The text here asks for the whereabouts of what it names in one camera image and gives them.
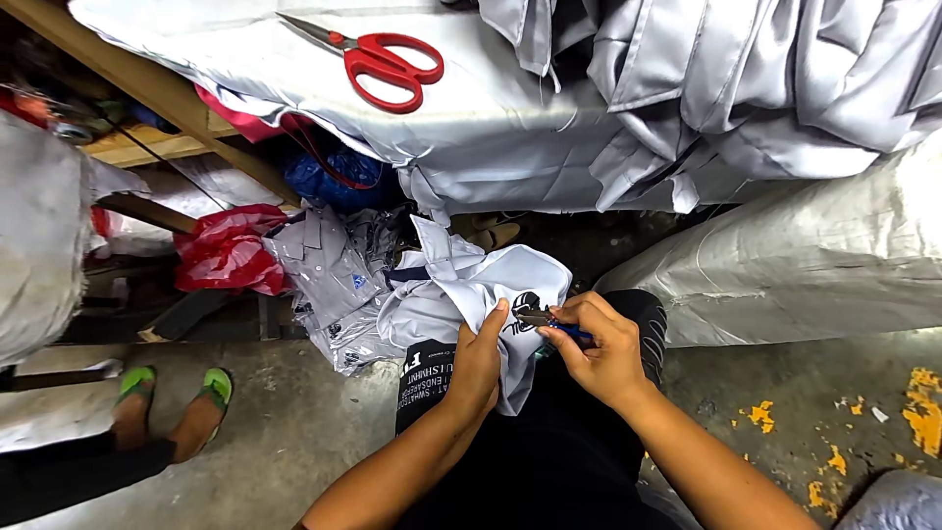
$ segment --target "foot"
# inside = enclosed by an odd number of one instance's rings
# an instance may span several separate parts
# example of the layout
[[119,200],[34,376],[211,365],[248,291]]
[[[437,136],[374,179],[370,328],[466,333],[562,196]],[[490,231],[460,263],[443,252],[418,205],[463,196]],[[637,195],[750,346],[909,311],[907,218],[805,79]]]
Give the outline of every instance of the foot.
[[208,393],[200,394],[187,406],[187,413],[168,437],[176,442],[173,463],[186,462],[196,456],[222,422],[222,411]]
[[[141,382],[145,389],[153,390],[154,382]],[[147,410],[151,400],[141,392],[133,392],[115,405],[111,432],[115,435],[115,448],[127,451],[147,441]]]

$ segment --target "red plastic bag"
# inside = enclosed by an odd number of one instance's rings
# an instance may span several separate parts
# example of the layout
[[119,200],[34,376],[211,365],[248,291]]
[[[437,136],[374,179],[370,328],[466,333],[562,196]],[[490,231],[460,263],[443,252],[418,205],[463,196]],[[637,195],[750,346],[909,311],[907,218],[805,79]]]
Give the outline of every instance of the red plastic bag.
[[272,205],[235,207],[200,218],[192,234],[174,234],[183,260],[175,270],[179,290],[247,287],[262,294],[284,288],[281,264],[262,246],[261,236],[287,219]]

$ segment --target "scissors blade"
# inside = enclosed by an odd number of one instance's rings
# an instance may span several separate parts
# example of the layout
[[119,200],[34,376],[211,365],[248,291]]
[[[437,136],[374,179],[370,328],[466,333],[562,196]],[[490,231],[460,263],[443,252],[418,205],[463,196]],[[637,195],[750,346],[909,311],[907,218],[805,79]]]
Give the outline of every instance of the scissors blade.
[[316,25],[312,22],[303,21],[299,18],[285,15],[283,13],[276,12],[275,14],[282,19],[282,24],[286,25],[288,29],[293,31],[295,34],[304,37],[306,40],[313,42],[314,44],[319,44],[320,46],[323,46],[324,48],[337,54],[343,55],[344,49],[346,49],[348,41],[350,41],[350,39],[344,37],[341,42],[334,42],[331,40],[331,30],[327,29],[326,27]]

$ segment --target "blue pliers handle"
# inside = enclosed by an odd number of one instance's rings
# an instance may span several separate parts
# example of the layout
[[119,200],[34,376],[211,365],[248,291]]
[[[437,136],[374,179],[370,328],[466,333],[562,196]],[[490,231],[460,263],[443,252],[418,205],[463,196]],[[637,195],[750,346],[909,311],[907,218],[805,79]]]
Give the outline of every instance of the blue pliers handle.
[[592,333],[587,331],[582,331],[579,329],[578,324],[574,323],[561,323],[559,321],[549,321],[547,324],[550,327],[555,327],[561,329],[569,334],[570,337],[582,337],[583,339],[593,339]]

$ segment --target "yellow paint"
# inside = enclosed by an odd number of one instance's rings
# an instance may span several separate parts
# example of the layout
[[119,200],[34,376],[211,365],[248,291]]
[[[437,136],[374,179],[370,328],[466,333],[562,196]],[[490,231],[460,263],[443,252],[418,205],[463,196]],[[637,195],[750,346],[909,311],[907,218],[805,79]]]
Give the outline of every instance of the yellow paint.
[[909,403],[902,411],[902,416],[913,428],[913,443],[933,458],[939,458],[939,446],[942,445],[942,409],[932,396],[936,392],[942,392],[938,374],[925,368],[914,368],[906,391]]
[[851,414],[854,416],[863,416],[864,415],[864,402],[867,401],[864,399],[864,396],[857,396],[857,405],[850,405],[849,409]]
[[762,425],[762,434],[769,434],[775,427],[775,420],[769,416],[769,408],[774,405],[771,401],[763,401],[759,406],[753,407],[753,413],[748,416],[753,421],[753,425]]
[[837,449],[835,444],[831,444],[831,451],[834,453],[834,456],[827,461],[828,465],[836,469],[840,474],[847,476],[847,460],[840,455],[840,451]]
[[824,485],[819,481],[808,483],[808,502],[813,508],[823,508],[824,513],[831,519],[837,519],[837,505],[824,497],[821,497],[821,487]]

